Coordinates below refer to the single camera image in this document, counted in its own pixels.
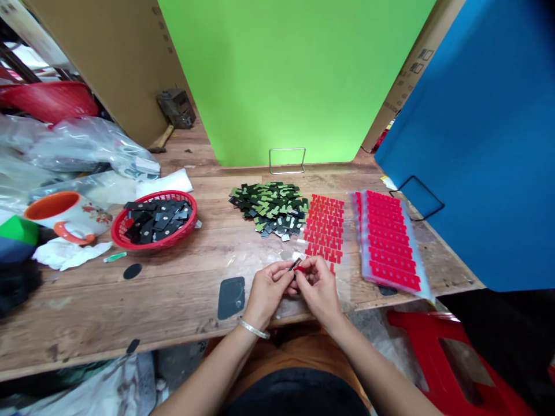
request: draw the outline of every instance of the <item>small green marker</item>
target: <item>small green marker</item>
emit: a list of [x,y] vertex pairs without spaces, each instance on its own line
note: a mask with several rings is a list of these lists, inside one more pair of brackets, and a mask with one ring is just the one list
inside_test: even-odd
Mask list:
[[103,261],[105,263],[112,263],[113,261],[116,261],[119,258],[125,257],[126,255],[127,255],[127,252],[124,251],[123,253],[114,254],[114,255],[111,255],[110,257],[106,257]]

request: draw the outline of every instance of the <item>orange pants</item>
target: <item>orange pants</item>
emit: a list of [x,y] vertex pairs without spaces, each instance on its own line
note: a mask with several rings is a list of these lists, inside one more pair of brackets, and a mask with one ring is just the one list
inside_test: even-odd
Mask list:
[[[275,337],[259,340],[254,346],[239,377],[230,390],[226,404],[231,403],[250,386],[278,370],[295,367],[312,368],[331,373],[347,382],[370,410],[370,402],[347,357],[336,342],[319,324],[309,322],[278,330],[280,344]],[[204,357],[216,348],[221,338],[210,340]]]

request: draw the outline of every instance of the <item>wooden tabletop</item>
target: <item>wooden tabletop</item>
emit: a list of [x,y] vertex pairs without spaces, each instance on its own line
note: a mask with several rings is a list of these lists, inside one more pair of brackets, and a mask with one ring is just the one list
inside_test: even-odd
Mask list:
[[[305,195],[349,200],[347,192],[369,189],[386,194],[382,171],[373,155],[360,150],[348,164],[306,166],[303,174],[271,175],[268,167],[222,168],[200,119],[192,130],[176,131],[157,155],[162,175],[185,167],[198,203],[202,228],[182,244],[145,256],[140,251],[113,263],[102,258],[123,250],[113,247],[100,258],[65,272],[45,269],[44,284],[0,322],[0,381],[124,355],[138,339],[136,352],[221,336],[235,327],[237,315],[219,321],[220,282],[243,276],[250,292],[254,273],[269,263],[290,259],[302,248],[293,239],[261,239],[252,221],[228,202],[231,189],[243,183],[294,183]],[[354,236],[350,209],[345,236]],[[483,288],[447,244],[425,222],[413,224],[420,255],[436,296]],[[108,241],[109,233],[100,241]],[[346,311],[415,300],[399,293],[384,297],[362,279],[358,244],[345,239],[337,268],[339,297]],[[132,280],[123,272],[132,264],[142,271]],[[272,325],[311,319],[302,299],[283,299]]]

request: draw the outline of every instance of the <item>blue board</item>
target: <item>blue board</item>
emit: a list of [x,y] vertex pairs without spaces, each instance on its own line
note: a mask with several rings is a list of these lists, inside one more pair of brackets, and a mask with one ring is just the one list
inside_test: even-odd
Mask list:
[[[467,0],[376,153],[495,291],[555,288],[555,39],[530,0]],[[437,202],[403,192],[422,214]]]

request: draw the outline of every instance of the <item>hammer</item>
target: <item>hammer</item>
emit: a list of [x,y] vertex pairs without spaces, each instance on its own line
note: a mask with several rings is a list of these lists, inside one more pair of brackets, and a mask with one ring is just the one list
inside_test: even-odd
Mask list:
[[164,148],[164,146],[166,145],[166,142],[168,141],[168,139],[172,135],[172,133],[173,133],[173,125],[168,124],[168,128],[166,129],[164,134],[162,134],[160,136],[160,138],[154,142],[155,146],[151,147],[149,149],[149,152],[151,152],[151,153],[166,153],[166,149]]

